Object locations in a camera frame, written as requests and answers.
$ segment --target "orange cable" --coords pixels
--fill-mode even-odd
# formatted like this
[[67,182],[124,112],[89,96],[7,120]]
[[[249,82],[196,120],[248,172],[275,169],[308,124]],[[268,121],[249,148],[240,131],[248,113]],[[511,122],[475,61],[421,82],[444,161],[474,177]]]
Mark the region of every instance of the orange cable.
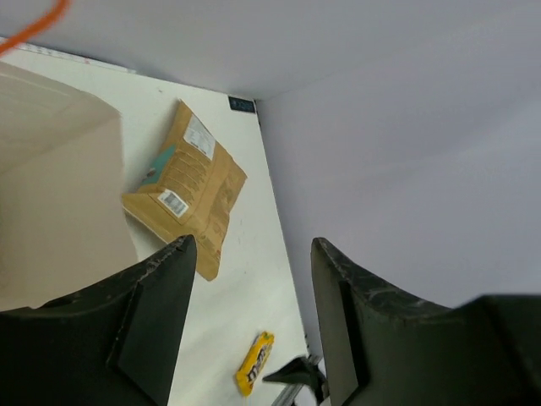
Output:
[[9,49],[16,47],[21,42],[26,42],[32,36],[35,36],[55,25],[64,16],[69,8],[69,4],[70,0],[57,0],[57,4],[43,14],[41,18],[28,25],[19,33],[8,38],[6,41],[2,42],[0,44],[0,55]]

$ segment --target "cardboard box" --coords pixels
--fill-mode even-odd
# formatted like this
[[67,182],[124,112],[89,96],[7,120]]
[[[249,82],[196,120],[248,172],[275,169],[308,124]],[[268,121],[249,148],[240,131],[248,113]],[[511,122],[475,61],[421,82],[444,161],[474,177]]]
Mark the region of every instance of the cardboard box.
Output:
[[137,261],[119,113],[0,63],[0,310],[39,307]]

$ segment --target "white tabletop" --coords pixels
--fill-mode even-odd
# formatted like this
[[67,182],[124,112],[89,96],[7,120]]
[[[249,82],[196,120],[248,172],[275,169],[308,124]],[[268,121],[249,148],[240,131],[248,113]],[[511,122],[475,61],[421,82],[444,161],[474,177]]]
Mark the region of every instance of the white tabletop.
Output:
[[[227,96],[95,65],[14,51],[3,61],[87,91],[123,119],[125,189],[144,177],[182,99],[248,175],[232,210],[218,278],[196,275],[170,405],[240,405],[233,375],[258,332],[276,334],[264,373],[306,353],[257,116],[234,112]],[[162,247],[129,221],[140,259]],[[271,404],[280,385],[256,382],[249,404]]]

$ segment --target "yellow candy wrapper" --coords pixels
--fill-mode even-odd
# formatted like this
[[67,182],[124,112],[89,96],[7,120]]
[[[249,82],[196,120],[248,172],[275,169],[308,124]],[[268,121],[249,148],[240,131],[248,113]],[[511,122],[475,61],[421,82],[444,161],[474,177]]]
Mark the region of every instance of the yellow candy wrapper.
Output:
[[254,388],[254,382],[263,370],[267,358],[271,353],[272,344],[274,343],[274,334],[270,332],[262,332],[252,344],[248,351],[248,355],[244,359],[243,364],[238,369],[235,378],[237,380],[238,389],[243,396],[249,396]]

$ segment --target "barcode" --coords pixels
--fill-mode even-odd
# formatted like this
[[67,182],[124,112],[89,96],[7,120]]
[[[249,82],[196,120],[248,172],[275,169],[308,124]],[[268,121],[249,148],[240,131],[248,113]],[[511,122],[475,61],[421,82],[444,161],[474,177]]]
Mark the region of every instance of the barcode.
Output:
[[166,189],[158,196],[158,200],[177,217],[181,217],[188,210],[186,202],[172,190]]

